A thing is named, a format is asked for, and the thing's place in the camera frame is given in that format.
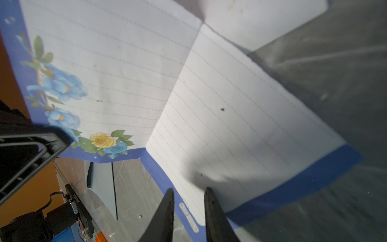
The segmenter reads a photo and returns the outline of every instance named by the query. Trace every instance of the notebook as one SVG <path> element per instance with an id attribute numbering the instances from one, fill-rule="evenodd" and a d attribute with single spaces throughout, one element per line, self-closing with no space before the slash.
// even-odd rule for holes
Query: notebook
<path id="1" fill-rule="evenodd" d="M 1 32 L 32 121 L 62 157 L 141 159 L 193 241 L 204 189 L 233 228 L 334 181 L 360 154 L 278 82 L 170 0 L 2 1 Z"/>

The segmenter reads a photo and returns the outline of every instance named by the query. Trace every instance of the notebook page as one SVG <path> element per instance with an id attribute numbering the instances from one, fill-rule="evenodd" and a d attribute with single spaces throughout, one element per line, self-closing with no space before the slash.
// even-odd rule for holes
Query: notebook page
<path id="1" fill-rule="evenodd" d="M 203 25 L 146 149 L 204 226 L 206 187 L 227 212 L 343 144 L 303 103 Z"/>
<path id="2" fill-rule="evenodd" d="M 45 52 L 53 53 L 50 65 L 76 76 L 86 89 L 79 99 L 60 104 L 48 98 L 48 105 L 77 116 L 80 137 L 124 130 L 134 144 L 128 149 L 145 147 L 201 21 L 170 0 L 20 3 L 30 45 L 40 36 Z M 39 72 L 39 78 L 46 76 Z M 31 78 L 29 85 L 37 83 Z M 59 98 L 52 90 L 45 94 Z M 34 95 L 36 91 L 25 96 Z M 37 109 L 30 108 L 33 119 Z"/>

